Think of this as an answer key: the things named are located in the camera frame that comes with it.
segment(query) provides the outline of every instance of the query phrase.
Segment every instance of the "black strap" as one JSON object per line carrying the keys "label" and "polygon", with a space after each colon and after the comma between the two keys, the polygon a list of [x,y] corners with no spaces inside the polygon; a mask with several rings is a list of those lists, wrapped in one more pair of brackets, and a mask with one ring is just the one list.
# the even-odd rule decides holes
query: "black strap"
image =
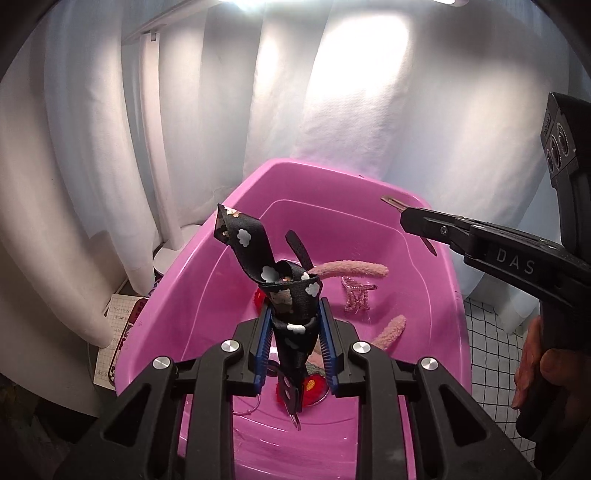
{"label": "black strap", "polygon": [[300,237],[298,237],[293,230],[289,230],[285,234],[285,240],[287,240],[287,244],[296,254],[297,259],[300,261],[300,265],[306,270],[312,270],[312,268],[314,268],[314,264],[312,263],[312,260],[310,260],[308,250],[306,250],[304,247]]}
{"label": "black strap", "polygon": [[318,275],[308,273],[313,268],[310,256],[296,233],[290,230],[285,238],[301,265],[288,260],[275,262],[262,223],[224,205],[217,206],[213,235],[232,248],[244,272],[269,298],[281,370],[298,389],[298,405],[294,408],[301,411],[306,360],[316,345],[320,329],[316,313],[322,282]]}

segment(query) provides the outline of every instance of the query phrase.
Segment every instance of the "white tiled surface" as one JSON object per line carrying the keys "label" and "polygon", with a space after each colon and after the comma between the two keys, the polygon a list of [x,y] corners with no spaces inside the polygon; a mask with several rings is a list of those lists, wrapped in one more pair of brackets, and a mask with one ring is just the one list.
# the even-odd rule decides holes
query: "white tiled surface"
{"label": "white tiled surface", "polygon": [[511,409],[513,375],[521,358],[523,337],[507,335],[497,325],[491,306],[467,298],[464,308],[472,353],[472,396],[531,462],[535,443],[515,431],[517,412]]}

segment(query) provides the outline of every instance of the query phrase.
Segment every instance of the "blue gripper pad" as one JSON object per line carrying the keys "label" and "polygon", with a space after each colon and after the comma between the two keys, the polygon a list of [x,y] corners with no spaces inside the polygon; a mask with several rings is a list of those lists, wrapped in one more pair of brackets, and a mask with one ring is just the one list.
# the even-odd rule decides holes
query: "blue gripper pad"
{"label": "blue gripper pad", "polygon": [[269,352],[271,350],[271,340],[273,331],[271,329],[271,309],[268,306],[263,308],[259,317],[259,325],[255,329],[255,335],[259,338],[254,355],[255,389],[258,394],[261,393],[262,386],[267,378],[267,366],[269,365]]}
{"label": "blue gripper pad", "polygon": [[328,308],[328,301],[322,299],[318,304],[318,316],[320,319],[320,347],[322,349],[322,361],[324,362],[324,371],[326,372],[326,381],[330,387],[330,391],[336,394],[339,388],[338,380],[338,352],[337,346],[333,341],[332,329],[330,328],[330,321],[332,316],[326,311]]}

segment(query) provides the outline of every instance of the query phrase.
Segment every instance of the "sparkly pink clip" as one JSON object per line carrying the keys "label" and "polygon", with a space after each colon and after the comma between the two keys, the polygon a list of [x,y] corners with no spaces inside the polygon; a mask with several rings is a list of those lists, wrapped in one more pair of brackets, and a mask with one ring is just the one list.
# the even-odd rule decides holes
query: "sparkly pink clip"
{"label": "sparkly pink clip", "polygon": [[351,277],[342,277],[341,282],[347,291],[346,312],[357,313],[359,310],[369,310],[368,290],[376,290],[377,285],[364,285]]}

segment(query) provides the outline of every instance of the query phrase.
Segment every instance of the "paper sheet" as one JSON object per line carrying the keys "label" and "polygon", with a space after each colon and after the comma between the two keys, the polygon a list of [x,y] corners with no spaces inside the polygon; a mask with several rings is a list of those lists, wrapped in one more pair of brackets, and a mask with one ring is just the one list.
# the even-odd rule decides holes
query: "paper sheet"
{"label": "paper sheet", "polygon": [[106,348],[99,350],[96,358],[96,369],[94,383],[100,387],[115,389],[115,384],[109,379],[109,368],[116,354],[117,345],[121,335],[125,330],[125,325],[129,319],[135,303],[143,297],[131,297],[128,295],[111,295],[111,302],[107,312],[107,321],[115,332],[111,344]]}

